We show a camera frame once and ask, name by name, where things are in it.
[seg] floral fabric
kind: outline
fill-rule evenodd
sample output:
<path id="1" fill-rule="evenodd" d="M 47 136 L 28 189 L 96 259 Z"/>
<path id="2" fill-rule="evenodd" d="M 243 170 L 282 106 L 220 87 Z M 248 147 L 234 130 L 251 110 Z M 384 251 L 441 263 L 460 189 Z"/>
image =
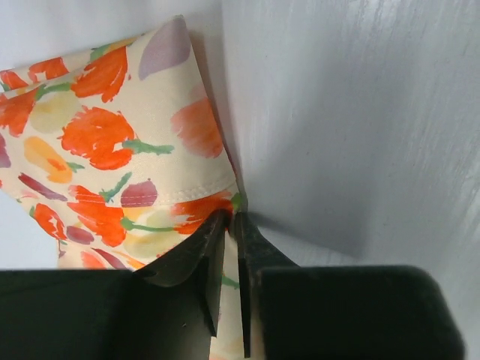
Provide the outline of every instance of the floral fabric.
<path id="1" fill-rule="evenodd" d="M 0 188 L 56 239 L 59 267 L 140 269 L 239 206 L 183 17 L 0 71 L 0 85 Z M 230 344 L 242 330 L 226 249 L 211 359 L 243 359 Z"/>

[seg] folded cloth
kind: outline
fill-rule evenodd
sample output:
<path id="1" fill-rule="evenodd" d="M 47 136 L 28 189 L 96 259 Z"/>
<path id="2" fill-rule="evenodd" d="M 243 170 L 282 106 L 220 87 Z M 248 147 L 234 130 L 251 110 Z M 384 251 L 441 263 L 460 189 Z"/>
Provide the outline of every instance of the folded cloth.
<path id="1" fill-rule="evenodd" d="M 238 208 L 182 16 L 1 71 L 0 85 L 0 188 L 57 240 L 60 268 L 140 269 L 215 209 Z M 226 249 L 211 359 L 242 359 L 230 346 L 242 342 L 236 247 Z"/>

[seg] orange flower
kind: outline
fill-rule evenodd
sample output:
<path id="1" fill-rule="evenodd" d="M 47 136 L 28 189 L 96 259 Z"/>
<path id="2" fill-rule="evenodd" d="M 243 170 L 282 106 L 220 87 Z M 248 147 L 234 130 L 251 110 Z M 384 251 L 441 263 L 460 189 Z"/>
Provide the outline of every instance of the orange flower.
<path id="1" fill-rule="evenodd" d="M 128 164 L 133 150 L 114 150 L 117 144 L 135 137 L 123 115 L 98 107 L 83 107 L 83 111 L 64 127 L 61 147 L 73 155 L 89 159 L 90 164 L 100 170 L 114 170 Z"/>
<path id="2" fill-rule="evenodd" d="M 88 64 L 71 89 L 79 98 L 102 95 L 102 101 L 106 103 L 119 93 L 127 69 L 127 48 L 123 46 Z"/>
<path id="3" fill-rule="evenodd" d="M 179 110 L 171 119 L 172 131 L 189 152 L 216 158 L 224 144 L 207 97 Z"/>
<path id="4" fill-rule="evenodd" d="M 67 238 L 63 231 L 64 224 L 62 220 L 60 220 L 56 212 L 48 206 L 37 204 L 35 210 L 33 210 L 32 217 L 50 236 L 53 236 L 57 240 L 65 240 Z"/>
<path id="5" fill-rule="evenodd" d="M 101 236 L 105 245 L 115 247 L 125 240 L 122 208 L 106 206 L 102 196 L 88 191 L 83 186 L 72 185 L 69 191 L 78 202 L 68 202 L 68 207 L 79 215 L 78 219 L 83 225 Z"/>
<path id="6" fill-rule="evenodd" d="M 49 175 L 47 178 L 51 182 L 65 184 L 72 179 L 72 170 L 67 162 L 40 137 L 31 136 L 23 142 L 25 159 Z"/>
<path id="7" fill-rule="evenodd" d="M 34 88 L 10 99 L 0 98 L 0 127 L 8 126 L 11 136 L 19 137 L 23 133 L 35 105 L 36 93 L 37 89 Z"/>
<path id="8" fill-rule="evenodd" d="M 181 234 L 190 235 L 206 220 L 206 218 L 217 209 L 226 209 L 233 212 L 233 205 L 230 199 L 230 193 L 226 190 L 202 199 L 179 202 L 175 204 L 170 213 L 173 216 L 186 216 L 182 223 L 174 226 L 174 230 Z"/>
<path id="9" fill-rule="evenodd" d="M 8 87 L 5 91 L 24 88 L 29 85 L 11 70 L 0 71 L 0 79 Z"/>
<path id="10" fill-rule="evenodd" d="M 86 269 L 106 269 L 107 267 L 94 255 L 82 251 L 80 253 L 82 264 Z"/>
<path id="11" fill-rule="evenodd" d="M 45 73 L 45 79 L 55 79 L 68 74 L 68 70 L 63 63 L 62 58 L 51 58 L 50 60 L 38 62 L 28 68 L 28 77 L 34 83 L 38 83 L 37 74 Z"/>

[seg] gray surface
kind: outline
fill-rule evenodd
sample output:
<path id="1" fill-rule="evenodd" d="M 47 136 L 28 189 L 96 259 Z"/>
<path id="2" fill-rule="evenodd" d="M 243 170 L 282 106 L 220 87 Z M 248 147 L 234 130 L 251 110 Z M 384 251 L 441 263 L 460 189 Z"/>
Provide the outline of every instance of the gray surface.
<path id="1" fill-rule="evenodd" d="M 185 14 L 265 234 L 303 264 L 427 269 L 480 359 L 478 1 L 7 3 L 0 68 Z"/>

